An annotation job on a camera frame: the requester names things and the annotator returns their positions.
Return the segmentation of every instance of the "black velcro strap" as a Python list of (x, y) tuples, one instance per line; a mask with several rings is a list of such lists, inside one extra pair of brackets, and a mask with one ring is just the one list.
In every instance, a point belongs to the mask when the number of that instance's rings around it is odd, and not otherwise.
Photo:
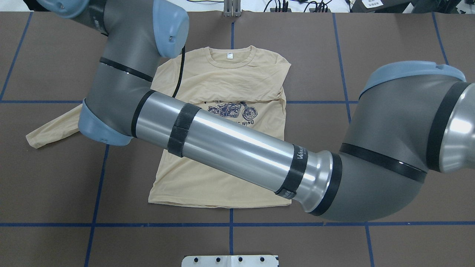
[(193, 122), (193, 118), (200, 109), (200, 107), (190, 103), (186, 103), (183, 108), (181, 108), (175, 120), (175, 124), (171, 129), (170, 138), (168, 139), (168, 152), (181, 158), (183, 157), (183, 146), (188, 136), (188, 130)]
[(134, 75), (134, 76), (136, 76), (136, 77), (139, 77), (140, 79), (146, 80), (147, 82), (152, 82), (152, 81), (153, 81), (153, 77), (152, 77), (152, 76), (148, 76), (148, 75), (146, 75), (145, 73), (142, 73), (142, 72), (140, 72), (140, 71), (138, 71), (138, 70), (135, 70), (135, 69), (133, 69), (133, 68), (131, 68), (131, 67), (127, 67), (126, 65), (122, 65), (122, 64), (120, 64), (120, 63), (117, 63), (117, 62), (112, 61), (112, 60), (110, 60), (110, 59), (107, 59), (107, 58), (105, 58), (105, 57), (101, 57), (101, 59), (99, 60), (99, 62), (104, 63), (104, 64), (106, 64), (106, 65), (108, 65), (108, 66), (111, 66), (111, 67), (113, 67), (113, 68), (116, 68), (116, 69), (118, 69), (118, 70), (121, 70), (121, 71), (127, 72), (127, 73), (129, 73), (129, 74), (132, 74), (132, 75)]
[(425, 171), (410, 164), (349, 143), (343, 143), (340, 152), (360, 158), (418, 182), (423, 183), (427, 174)]
[(107, 0), (90, 0), (89, 1), (89, 16), (91, 17), (92, 24), (94, 24), (96, 30), (100, 31), (106, 36), (109, 36), (104, 25), (104, 9)]
[(327, 191), (323, 195), (322, 201), (320, 204), (311, 212), (312, 215), (320, 216), (324, 214), (328, 208), (333, 203), (335, 199), (336, 192), (338, 192), (338, 188), (340, 187), (340, 182), (342, 180), (342, 170), (343, 164), (340, 155), (332, 153), (333, 158), (333, 168), (332, 168), (332, 176), (330, 177), (330, 184), (328, 185)]
[(143, 105), (145, 104), (145, 101), (153, 94), (155, 91), (150, 90), (147, 93), (145, 93), (142, 96), (142, 99), (140, 99), (139, 104), (137, 105), (137, 108), (135, 109), (135, 112), (133, 113), (132, 117), (132, 125), (130, 126), (130, 131), (132, 132), (132, 136), (137, 138), (137, 121), (139, 120), (139, 115), (140, 112), (142, 111)]
[(442, 139), (444, 139), (444, 132), (458, 99), (469, 85), (470, 83), (464, 82), (457, 82), (452, 85), (444, 99), (442, 99), (439, 109), (437, 109), (430, 127), (426, 150), (427, 166), (431, 170), (440, 172), (440, 146), (442, 145)]
[(290, 163), (290, 169), (285, 177), (284, 182), (279, 190), (275, 192), (276, 195), (291, 200), (297, 194), (297, 188), (304, 177), (307, 168), (308, 151), (298, 145), (294, 145), (294, 157)]

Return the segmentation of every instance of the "blue grid line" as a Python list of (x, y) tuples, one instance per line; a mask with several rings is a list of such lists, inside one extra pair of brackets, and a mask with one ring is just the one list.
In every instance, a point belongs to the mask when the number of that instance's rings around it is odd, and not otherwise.
[(0, 227), (91, 227), (91, 223), (3, 222)]
[(231, 49), (234, 49), (234, 22), (231, 23)]
[(108, 155), (109, 155), (109, 145), (107, 144), (105, 145), (104, 160), (102, 161), (101, 178), (99, 179), (99, 186), (97, 188), (94, 215), (92, 218), (91, 232), (89, 233), (89, 242), (87, 244), (87, 252), (86, 252), (86, 258), (84, 261), (84, 267), (87, 267), (89, 265), (89, 257), (91, 256), (92, 241), (94, 239), (94, 230), (95, 230), (95, 225), (96, 225), (95, 222), (97, 220), (97, 211), (99, 210), (99, 201), (101, 200), (102, 185), (104, 182), (104, 175), (105, 175), (105, 164), (107, 162)]
[(82, 100), (0, 100), (5, 104), (80, 104)]
[(437, 26), (436, 14), (432, 12), (432, 20), (434, 21), (434, 27), (436, 28), (437, 39), (439, 40), (440, 50), (442, 50), (442, 55), (447, 65), (449, 65), (447, 56), (445, 54), (444, 45), (442, 45), (442, 39), (440, 38), (439, 27)]
[(196, 222), (196, 223), (96, 223), (95, 227), (229, 227), (227, 222)]
[[(234, 22), (231, 23), (231, 49), (234, 49)], [(234, 255), (234, 209), (229, 209), (229, 254)]]
[(335, 30), (335, 39), (336, 39), (336, 50), (338, 51), (338, 61), (340, 62), (340, 73), (342, 76), (342, 82), (343, 82), (343, 92), (345, 94), (345, 102), (346, 102), (346, 113), (348, 115), (348, 122), (351, 123), (351, 112), (350, 112), (350, 103), (348, 101), (348, 92), (346, 90), (346, 80), (345, 80), (345, 72), (343, 71), (343, 60), (342, 60), (342, 52), (340, 50), (340, 41), (338, 39), (338, 28), (336, 27), (336, 17), (335, 13), (332, 13), (333, 17), (333, 28)]
[(229, 254), (234, 255), (234, 209), (229, 209)]
[[(0, 227), (91, 227), (93, 223), (3, 222)], [(475, 225), (475, 221), (96, 223), (94, 227), (351, 227)]]
[(371, 267), (374, 267), (373, 246), (371, 245), (370, 228), (368, 227), (368, 224), (364, 226), (364, 229), (366, 230), (366, 241), (368, 242)]
[(17, 61), (18, 53), (20, 52), (21, 44), (23, 43), (23, 40), (25, 39), (25, 35), (28, 30), (29, 23), (31, 21), (31, 17), (33, 16), (33, 12), (30, 12), (30, 15), (28, 16), (27, 23), (25, 25), (25, 28), (23, 29), (23, 34), (21, 35), (20, 42), (18, 43), (17, 51), (15, 52), (15, 56), (13, 57), (13, 60), (10, 65), (10, 69), (8, 70), (7, 78), (5, 79), (5, 83), (3, 84), (3, 88), (0, 93), (0, 101), (3, 98), (3, 95), (5, 94), (5, 90), (7, 89), (8, 81), (10, 80), (10, 75), (13, 70), (13, 67), (15, 66), (15, 62)]
[(357, 104), (358, 101), (333, 101), (333, 100), (304, 100), (304, 101), (287, 101), (287, 104)]
[(315, 227), (323, 226), (322, 222), (235, 222), (234, 227)]

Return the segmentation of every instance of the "black cable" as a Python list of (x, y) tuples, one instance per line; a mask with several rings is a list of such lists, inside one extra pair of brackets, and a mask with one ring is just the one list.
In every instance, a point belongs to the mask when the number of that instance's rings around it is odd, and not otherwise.
[(325, 3), (321, 1), (320, 4), (318, 4), (318, 11), (315, 10), (314, 12), (323, 12), (324, 9), (325, 9)]
[(213, 3), (224, 3), (224, 1), (213, 1), (213, 0), (186, 0), (188, 2), (213, 2)]
[(320, 2), (318, 3), (317, 7), (315, 8), (314, 12), (320, 12), (320, 8), (322, 8), (322, 3), (323, 2)]
[(178, 89), (180, 88), (181, 78), (183, 77), (183, 67), (184, 67), (184, 65), (185, 65), (185, 46), (183, 46), (183, 48), (181, 49), (180, 74), (178, 75), (177, 87), (175, 88), (175, 92), (173, 92), (173, 95), (172, 95), (173, 98), (176, 97), (176, 95), (178, 93)]
[(326, 6), (326, 8), (325, 8), (325, 13), (328, 12), (328, 4), (329, 4), (331, 1), (333, 1), (333, 0), (330, 0), (330, 1), (328, 1), (328, 2), (325, 3), (325, 6)]
[(307, 6), (305, 7), (304, 12), (307, 11), (308, 6), (312, 3), (315, 4), (315, 9), (317, 9), (318, 3), (316, 1), (310, 1), (310, 2), (307, 3)]
[(272, 0), (269, 0), (269, 2), (267, 2), (267, 5), (266, 5), (266, 7), (264, 8), (264, 11), (263, 11), (263, 12), (265, 12), (265, 11), (267, 10), (267, 7), (269, 6), (270, 2), (272, 2)]

